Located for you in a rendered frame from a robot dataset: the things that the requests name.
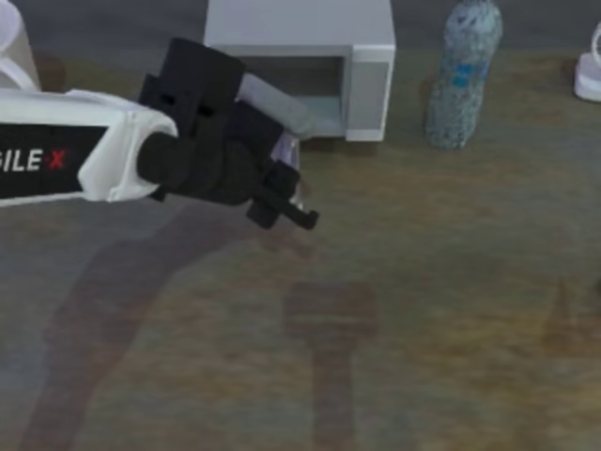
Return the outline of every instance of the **white cup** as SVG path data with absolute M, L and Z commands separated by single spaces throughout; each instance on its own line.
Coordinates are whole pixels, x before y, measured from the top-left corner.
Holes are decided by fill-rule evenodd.
M 19 10 L 0 0 L 0 88 L 39 91 L 36 64 Z

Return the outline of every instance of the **red letter x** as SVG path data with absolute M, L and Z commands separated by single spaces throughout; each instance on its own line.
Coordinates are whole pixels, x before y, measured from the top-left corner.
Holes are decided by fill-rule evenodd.
M 65 164 L 63 159 L 65 158 L 65 150 L 53 150 L 52 159 L 46 157 L 46 163 L 48 163 L 48 169 L 62 169 Z

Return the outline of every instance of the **table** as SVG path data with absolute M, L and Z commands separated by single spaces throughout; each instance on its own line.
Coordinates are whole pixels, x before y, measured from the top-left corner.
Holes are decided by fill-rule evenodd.
M 205 43 L 304 101 L 319 136 L 384 137 L 395 36 L 390 0 L 210 0 Z
M 383 143 L 303 146 L 312 233 L 175 198 L 0 209 L 0 449 L 598 449 L 579 53 L 500 52 L 457 153 L 422 134 L 438 52 L 400 52 Z M 142 82 L 46 61 L 57 90 Z

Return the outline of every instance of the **water bottle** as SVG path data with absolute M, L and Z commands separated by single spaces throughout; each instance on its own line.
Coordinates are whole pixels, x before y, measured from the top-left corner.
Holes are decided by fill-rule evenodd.
M 426 112 L 425 136 L 432 146 L 463 148 L 473 135 L 501 36 L 501 12 L 492 0 L 463 0 L 451 12 Z

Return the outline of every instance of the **gray box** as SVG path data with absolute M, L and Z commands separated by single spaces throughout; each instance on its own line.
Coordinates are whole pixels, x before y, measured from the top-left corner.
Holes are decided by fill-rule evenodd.
M 210 0 L 205 44 L 303 101 L 318 135 L 384 138 L 396 53 L 390 0 Z

